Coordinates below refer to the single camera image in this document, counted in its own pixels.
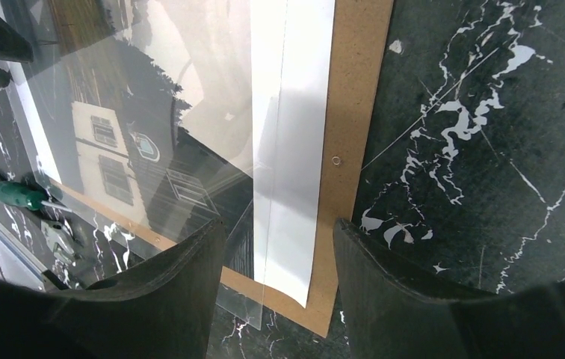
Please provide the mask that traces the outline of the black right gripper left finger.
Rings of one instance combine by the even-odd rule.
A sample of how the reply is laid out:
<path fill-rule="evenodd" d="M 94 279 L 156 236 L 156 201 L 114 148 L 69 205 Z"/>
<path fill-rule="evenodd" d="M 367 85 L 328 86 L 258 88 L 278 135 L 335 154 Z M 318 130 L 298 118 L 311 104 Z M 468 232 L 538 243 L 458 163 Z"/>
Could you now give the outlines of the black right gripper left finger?
<path fill-rule="evenodd" d="M 0 358 L 204 358 L 224 243 L 215 219 L 84 290 L 0 280 Z"/>

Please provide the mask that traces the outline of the house photo white border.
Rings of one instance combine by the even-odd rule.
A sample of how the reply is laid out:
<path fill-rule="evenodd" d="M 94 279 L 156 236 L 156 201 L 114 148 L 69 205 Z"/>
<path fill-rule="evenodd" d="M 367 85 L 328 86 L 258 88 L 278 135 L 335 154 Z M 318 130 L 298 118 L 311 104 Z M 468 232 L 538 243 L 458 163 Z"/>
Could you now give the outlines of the house photo white border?
<path fill-rule="evenodd" d="M 0 1 L 31 168 L 147 249 L 226 220 L 226 266 L 306 307 L 333 1 Z"/>

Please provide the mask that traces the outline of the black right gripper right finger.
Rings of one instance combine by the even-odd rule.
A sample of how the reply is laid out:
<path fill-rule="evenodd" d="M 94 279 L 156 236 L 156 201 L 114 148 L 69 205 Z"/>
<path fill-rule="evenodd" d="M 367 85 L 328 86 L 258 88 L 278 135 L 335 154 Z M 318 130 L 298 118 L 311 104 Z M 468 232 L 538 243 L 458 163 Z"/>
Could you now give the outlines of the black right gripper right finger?
<path fill-rule="evenodd" d="M 565 282 L 509 295 L 463 286 L 343 218 L 333 244 L 353 358 L 565 358 Z"/>

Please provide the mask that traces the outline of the brown fibreboard backing board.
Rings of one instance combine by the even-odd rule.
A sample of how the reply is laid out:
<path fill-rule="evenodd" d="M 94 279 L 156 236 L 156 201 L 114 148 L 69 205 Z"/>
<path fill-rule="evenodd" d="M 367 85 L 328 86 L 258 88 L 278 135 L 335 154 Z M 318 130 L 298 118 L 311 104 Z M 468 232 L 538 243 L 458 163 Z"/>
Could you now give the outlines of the brown fibreboard backing board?
<path fill-rule="evenodd" d="M 371 116 L 371 100 L 392 6 L 379 1 L 333 1 L 335 4 L 317 229 L 309 299 L 306 307 L 265 287 L 264 308 L 325 337 L 336 300 L 334 221 L 353 212 L 358 174 Z"/>

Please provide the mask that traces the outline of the clear acrylic glazing sheet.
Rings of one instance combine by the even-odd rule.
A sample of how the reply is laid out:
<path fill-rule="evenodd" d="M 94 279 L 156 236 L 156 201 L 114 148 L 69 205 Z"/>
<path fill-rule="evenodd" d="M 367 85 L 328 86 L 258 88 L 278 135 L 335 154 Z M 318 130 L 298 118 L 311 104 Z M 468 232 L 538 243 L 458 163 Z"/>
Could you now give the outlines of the clear acrylic glazing sheet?
<path fill-rule="evenodd" d="M 14 64 L 36 182 L 148 259 L 209 221 L 225 232 L 217 304 L 262 327 L 254 233 L 251 1 L 0 1 L 32 46 Z"/>

